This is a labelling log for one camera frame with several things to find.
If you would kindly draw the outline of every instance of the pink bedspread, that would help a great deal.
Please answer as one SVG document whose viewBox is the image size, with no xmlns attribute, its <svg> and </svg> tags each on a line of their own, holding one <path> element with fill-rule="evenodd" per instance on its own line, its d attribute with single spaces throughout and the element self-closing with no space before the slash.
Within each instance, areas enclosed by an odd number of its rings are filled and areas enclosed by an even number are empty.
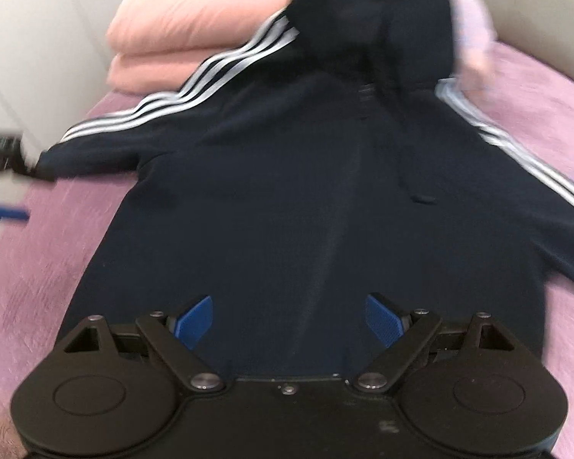
<svg viewBox="0 0 574 459">
<path fill-rule="evenodd" d="M 574 179 L 574 83 L 503 44 L 494 58 L 497 81 L 483 110 Z M 90 115 L 138 99 L 111 93 Z M 32 214 L 28 225 L 1 225 L 0 416 L 20 380 L 50 350 L 70 297 L 133 182 L 120 176 L 37 184 L 24 202 Z M 571 405 L 555 453 L 574 459 L 574 285 L 554 280 L 548 311 L 546 364 Z"/>
</svg>

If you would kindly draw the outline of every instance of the clothing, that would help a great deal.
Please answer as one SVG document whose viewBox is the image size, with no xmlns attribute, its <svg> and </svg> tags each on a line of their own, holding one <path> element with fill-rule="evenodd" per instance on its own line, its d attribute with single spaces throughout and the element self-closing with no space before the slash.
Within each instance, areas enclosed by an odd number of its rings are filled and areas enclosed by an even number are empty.
<svg viewBox="0 0 574 459">
<path fill-rule="evenodd" d="M 139 182 L 62 332 L 211 295 L 213 369 L 349 375 L 383 349 L 381 292 L 491 311 L 540 353 L 544 281 L 574 279 L 574 184 L 479 119 L 452 66 L 448 0 L 293 0 L 180 92 L 68 130 L 41 169 Z"/>
</svg>

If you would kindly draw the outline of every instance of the bed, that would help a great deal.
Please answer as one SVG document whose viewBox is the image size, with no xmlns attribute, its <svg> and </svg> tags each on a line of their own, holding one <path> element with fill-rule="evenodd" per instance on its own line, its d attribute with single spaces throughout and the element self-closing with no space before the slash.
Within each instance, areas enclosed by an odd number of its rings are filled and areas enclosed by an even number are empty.
<svg viewBox="0 0 574 459">
<path fill-rule="evenodd" d="M 542 46 L 536 40 L 550 33 L 551 23 L 533 19 L 534 39 L 528 39 L 514 30 L 501 4 L 487 3 L 502 41 L 565 75 L 498 43 L 493 50 L 496 84 L 479 106 L 535 154 L 574 179 L 574 34 L 570 42 Z M 133 106 L 139 99 L 111 92 L 89 116 Z M 12 392 L 50 350 L 70 297 L 133 183 L 133 176 L 122 175 L 59 181 L 54 186 L 34 184 L 24 199 L 32 216 L 28 225 L 1 225 L 0 420 L 8 421 Z M 571 404 L 555 452 L 574 459 L 574 285 L 563 278 L 552 279 L 548 286 L 547 333 L 545 363 Z M 10 450 L 17 454 L 16 448 Z"/>
</svg>

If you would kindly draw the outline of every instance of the blue gripper pad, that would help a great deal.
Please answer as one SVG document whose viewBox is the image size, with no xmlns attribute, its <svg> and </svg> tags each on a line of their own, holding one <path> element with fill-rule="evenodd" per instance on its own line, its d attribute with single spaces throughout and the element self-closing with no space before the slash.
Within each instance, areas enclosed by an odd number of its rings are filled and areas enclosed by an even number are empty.
<svg viewBox="0 0 574 459">
<path fill-rule="evenodd" d="M 404 334 L 401 318 L 372 295 L 368 295 L 365 301 L 365 321 L 385 348 L 391 346 Z"/>
<path fill-rule="evenodd" d="M 204 297 L 176 320 L 173 333 L 183 345 L 193 350 L 211 325 L 212 299 Z"/>
</svg>

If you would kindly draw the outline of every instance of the white stripe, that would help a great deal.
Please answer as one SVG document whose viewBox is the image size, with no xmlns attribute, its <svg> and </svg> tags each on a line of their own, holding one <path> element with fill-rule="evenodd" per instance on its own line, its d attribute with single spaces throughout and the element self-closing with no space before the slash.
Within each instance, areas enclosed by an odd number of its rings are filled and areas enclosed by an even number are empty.
<svg viewBox="0 0 574 459">
<path fill-rule="evenodd" d="M 227 64 L 235 62 L 240 59 L 244 59 L 255 53 L 259 53 L 260 51 L 263 51 L 263 49 L 271 45 L 277 38 L 279 38 L 280 33 L 285 29 L 285 27 L 288 24 L 286 18 L 281 18 L 278 21 L 274 22 L 274 19 L 276 19 L 276 17 L 280 14 L 280 12 L 281 11 L 275 13 L 269 19 L 267 19 L 267 21 L 265 21 L 264 24 L 262 24 L 262 26 L 255 33 L 253 38 L 251 38 L 251 40 L 246 45 L 236 50 L 222 52 L 208 58 L 197 68 L 196 72 L 193 73 L 193 75 L 188 79 L 188 81 L 185 82 L 180 91 L 178 92 L 161 91 L 159 93 L 153 93 L 147 95 L 140 101 L 140 103 L 136 107 L 132 109 L 124 110 L 121 112 L 113 112 L 106 116 L 102 116 L 98 119 L 91 119 L 89 121 L 81 122 L 79 124 L 72 126 L 68 131 L 66 131 L 66 133 L 64 134 L 64 138 L 82 129 L 87 129 L 99 125 L 113 125 L 120 122 L 126 122 L 128 120 L 133 119 L 135 116 L 142 115 L 145 112 L 148 112 L 155 108 L 160 108 L 162 106 L 177 103 L 179 99 L 182 98 L 187 93 L 189 93 L 191 88 L 194 86 L 195 89 L 194 91 L 191 92 L 191 94 L 195 94 L 206 84 L 208 84 L 208 82 Z M 258 42 L 260 41 L 261 37 L 267 32 L 270 26 L 272 26 L 271 31 L 268 33 L 268 35 L 265 36 L 262 43 L 258 45 Z M 216 62 L 219 59 L 221 59 L 221 61 L 215 64 L 215 66 L 209 72 L 207 72 L 207 74 L 201 79 L 200 83 L 196 85 L 196 81 L 200 78 L 200 76 L 203 73 L 205 73 L 209 65 Z M 183 101 L 187 101 L 189 98 L 190 96 L 188 96 L 188 98 L 184 98 Z"/>
<path fill-rule="evenodd" d="M 487 143 L 505 151 L 528 173 L 574 206 L 574 182 L 535 157 L 510 134 L 493 125 L 487 116 L 463 97 L 456 84 L 454 78 L 441 80 L 436 87 L 436 95 L 466 121 L 483 131 L 481 137 Z"/>
<path fill-rule="evenodd" d="M 241 60 L 238 64 L 233 66 L 224 76 L 222 76 L 219 81 L 213 84 L 210 88 L 208 88 L 204 93 L 199 95 L 197 98 L 189 102 L 172 105 L 166 107 L 165 109 L 152 112 L 150 114 L 147 114 L 146 116 L 139 117 L 137 119 L 133 119 L 129 122 L 124 122 L 118 125 L 107 126 L 107 127 L 91 127 L 84 131 L 78 131 L 77 133 L 72 133 L 67 136 L 64 136 L 64 138 L 60 141 L 60 143 L 80 136 L 87 136 L 89 134 L 112 133 L 114 131 L 128 130 L 140 126 L 142 124 L 145 124 L 145 122 L 148 122 L 150 120 L 157 119 L 158 117 L 168 116 L 170 114 L 175 114 L 176 112 L 183 112 L 188 109 L 191 109 L 192 107 L 199 105 L 208 97 L 210 97 L 213 93 L 215 93 L 215 91 L 217 91 L 224 84 L 233 79 L 234 76 L 238 75 L 240 72 L 249 67 L 252 63 L 257 62 L 258 60 L 263 59 L 265 56 L 270 55 L 275 51 L 288 45 L 291 41 L 295 39 L 297 34 L 298 34 L 297 30 L 295 30 L 294 28 L 289 29 L 283 34 L 282 38 L 273 47 L 269 48 L 268 50 L 265 50 L 262 53 L 258 53 L 252 57 L 249 57 L 248 59 Z"/>
</svg>

